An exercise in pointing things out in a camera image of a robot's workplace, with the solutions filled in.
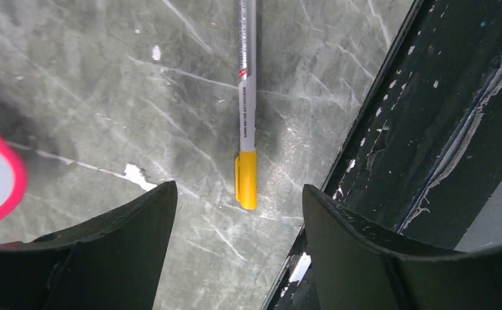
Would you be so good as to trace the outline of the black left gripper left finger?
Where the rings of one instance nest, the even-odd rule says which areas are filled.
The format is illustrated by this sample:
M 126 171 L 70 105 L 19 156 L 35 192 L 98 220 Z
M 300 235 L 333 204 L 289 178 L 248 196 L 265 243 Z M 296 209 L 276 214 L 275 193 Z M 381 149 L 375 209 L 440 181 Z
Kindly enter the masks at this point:
M 168 181 L 78 225 L 0 244 L 0 309 L 151 309 L 176 209 Z

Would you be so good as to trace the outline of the yellow marker cap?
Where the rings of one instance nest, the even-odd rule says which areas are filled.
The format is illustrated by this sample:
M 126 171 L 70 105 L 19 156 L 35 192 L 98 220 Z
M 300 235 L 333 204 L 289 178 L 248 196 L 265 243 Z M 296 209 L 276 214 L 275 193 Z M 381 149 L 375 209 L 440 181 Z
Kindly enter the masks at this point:
M 235 160 L 235 197 L 246 210 L 257 207 L 257 152 L 240 151 Z

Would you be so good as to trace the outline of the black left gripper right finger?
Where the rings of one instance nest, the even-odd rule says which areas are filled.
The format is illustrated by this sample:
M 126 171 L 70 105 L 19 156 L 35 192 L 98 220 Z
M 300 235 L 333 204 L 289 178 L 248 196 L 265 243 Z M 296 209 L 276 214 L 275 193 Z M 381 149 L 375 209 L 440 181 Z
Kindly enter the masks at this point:
M 502 309 L 502 246 L 463 253 L 406 238 L 313 185 L 302 204 L 322 309 Z

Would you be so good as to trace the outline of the white marker pen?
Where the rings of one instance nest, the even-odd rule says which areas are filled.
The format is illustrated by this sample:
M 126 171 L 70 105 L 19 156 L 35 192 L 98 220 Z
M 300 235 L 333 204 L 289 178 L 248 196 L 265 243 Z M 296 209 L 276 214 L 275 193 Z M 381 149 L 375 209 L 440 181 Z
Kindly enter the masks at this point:
M 256 149 L 257 2 L 238 1 L 240 151 Z

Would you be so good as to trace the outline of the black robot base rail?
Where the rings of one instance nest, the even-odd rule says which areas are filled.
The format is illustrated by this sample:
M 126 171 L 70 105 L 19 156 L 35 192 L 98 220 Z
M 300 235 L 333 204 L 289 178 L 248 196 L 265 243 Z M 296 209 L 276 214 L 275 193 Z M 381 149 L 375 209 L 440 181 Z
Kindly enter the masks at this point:
M 502 246 L 502 1 L 414 1 L 317 187 L 406 238 Z M 322 309 L 303 226 L 263 309 Z

